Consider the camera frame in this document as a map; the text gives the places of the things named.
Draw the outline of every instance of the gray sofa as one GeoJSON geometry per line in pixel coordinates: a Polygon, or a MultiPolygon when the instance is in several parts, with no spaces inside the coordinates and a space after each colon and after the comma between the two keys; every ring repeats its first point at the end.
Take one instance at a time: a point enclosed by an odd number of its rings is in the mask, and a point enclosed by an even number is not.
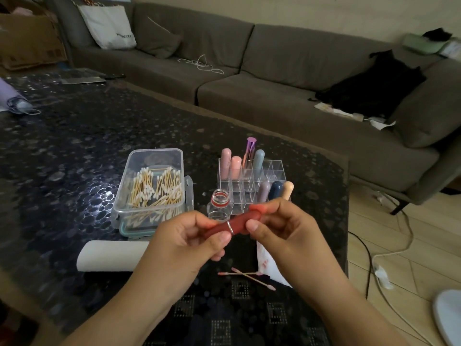
{"type": "MultiPolygon", "coordinates": [[[[70,0],[46,3],[60,19],[74,66],[124,73],[136,85],[347,155],[352,180],[395,196],[397,210],[423,203],[461,174],[459,62],[349,35],[125,4],[131,24],[149,16],[181,35],[173,57],[157,59],[138,50],[100,49],[70,0]],[[315,91],[363,72],[373,64],[371,52],[389,49],[427,77],[395,110],[393,128],[379,131],[314,108],[315,91]],[[177,61],[202,54],[224,75],[177,61]]],[[[142,31],[133,29],[135,36],[142,31]]]]}

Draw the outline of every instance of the white plastic on floor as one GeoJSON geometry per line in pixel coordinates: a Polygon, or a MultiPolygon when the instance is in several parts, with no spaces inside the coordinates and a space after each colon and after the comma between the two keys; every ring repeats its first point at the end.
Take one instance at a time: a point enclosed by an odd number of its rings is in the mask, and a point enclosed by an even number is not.
{"type": "Polygon", "coordinates": [[[433,303],[434,317],[448,346],[461,346],[461,290],[442,291],[433,303]]]}

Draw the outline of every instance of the black table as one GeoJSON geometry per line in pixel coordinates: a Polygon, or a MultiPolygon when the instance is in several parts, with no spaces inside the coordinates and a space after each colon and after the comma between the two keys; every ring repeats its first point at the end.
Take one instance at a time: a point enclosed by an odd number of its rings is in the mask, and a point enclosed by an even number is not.
{"type": "MultiPolygon", "coordinates": [[[[112,228],[110,211],[134,149],[180,148],[197,208],[216,188],[220,151],[243,154],[246,138],[256,137],[267,158],[283,160],[295,184],[292,201],[315,217],[345,269],[344,157],[124,83],[58,82],[79,75],[73,70],[9,78],[42,114],[0,115],[0,264],[65,332],[100,309],[130,276],[81,273],[76,260],[89,240],[126,240],[112,228]]],[[[238,235],[226,252],[221,262],[203,267],[149,337],[152,344],[329,344],[322,321],[291,288],[271,281],[273,292],[216,275],[231,266],[257,270],[253,240],[238,235]]]]}

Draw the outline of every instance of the lavender lipstick tube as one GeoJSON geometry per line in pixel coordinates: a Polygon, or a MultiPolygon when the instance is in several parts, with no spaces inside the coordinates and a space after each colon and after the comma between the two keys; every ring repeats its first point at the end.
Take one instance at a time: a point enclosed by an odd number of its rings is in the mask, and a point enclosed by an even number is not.
{"type": "Polygon", "coordinates": [[[247,138],[247,149],[245,150],[245,155],[243,156],[242,160],[242,168],[246,168],[248,166],[248,162],[253,160],[255,156],[255,147],[256,147],[256,138],[248,137],[247,138]]]}

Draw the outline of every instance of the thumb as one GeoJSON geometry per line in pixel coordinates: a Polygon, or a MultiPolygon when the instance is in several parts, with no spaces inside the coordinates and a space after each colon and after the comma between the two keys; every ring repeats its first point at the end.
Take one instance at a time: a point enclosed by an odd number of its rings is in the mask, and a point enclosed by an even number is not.
{"type": "Polygon", "coordinates": [[[257,220],[248,220],[245,227],[251,237],[260,242],[272,257],[277,256],[284,242],[282,238],[277,237],[266,225],[257,220]]]}
{"type": "Polygon", "coordinates": [[[205,264],[213,255],[219,253],[224,247],[229,244],[232,239],[232,234],[228,231],[222,231],[213,234],[202,244],[196,247],[201,265],[205,264]]]}

